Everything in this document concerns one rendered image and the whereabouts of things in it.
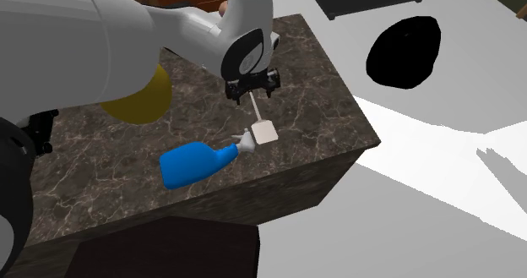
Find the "beige spatula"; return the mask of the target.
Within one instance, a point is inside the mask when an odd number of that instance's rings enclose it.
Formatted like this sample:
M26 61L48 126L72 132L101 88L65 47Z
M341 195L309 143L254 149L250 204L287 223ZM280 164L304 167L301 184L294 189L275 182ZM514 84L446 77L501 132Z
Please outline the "beige spatula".
M257 118L257 121L251 126L253 136L257 144L267 144L269 142L276 141L279 136L277 134L273 122L271 120L262 118L252 91L249 92L249 95Z

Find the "blue spray bottle white nozzle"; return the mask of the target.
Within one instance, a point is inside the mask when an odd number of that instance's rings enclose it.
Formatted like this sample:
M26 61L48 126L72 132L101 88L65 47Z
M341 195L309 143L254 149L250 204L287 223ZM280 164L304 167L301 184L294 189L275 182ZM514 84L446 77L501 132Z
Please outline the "blue spray bottle white nozzle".
M240 152L254 152L255 143L247 128L242 135L233 135L233 138L239 142L220 150L213 150L202 142L192 142L162 154L159 163L164 186L176 189L199 182L229 165Z

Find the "dark yellow round bowl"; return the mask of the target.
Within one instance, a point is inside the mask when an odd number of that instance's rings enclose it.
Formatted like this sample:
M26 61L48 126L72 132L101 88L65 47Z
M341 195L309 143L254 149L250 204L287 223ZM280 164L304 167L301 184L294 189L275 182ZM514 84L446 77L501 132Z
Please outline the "dark yellow round bowl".
M172 85L168 73L158 64L149 83L139 92L101 103L112 117L131 124L157 121L170 108Z

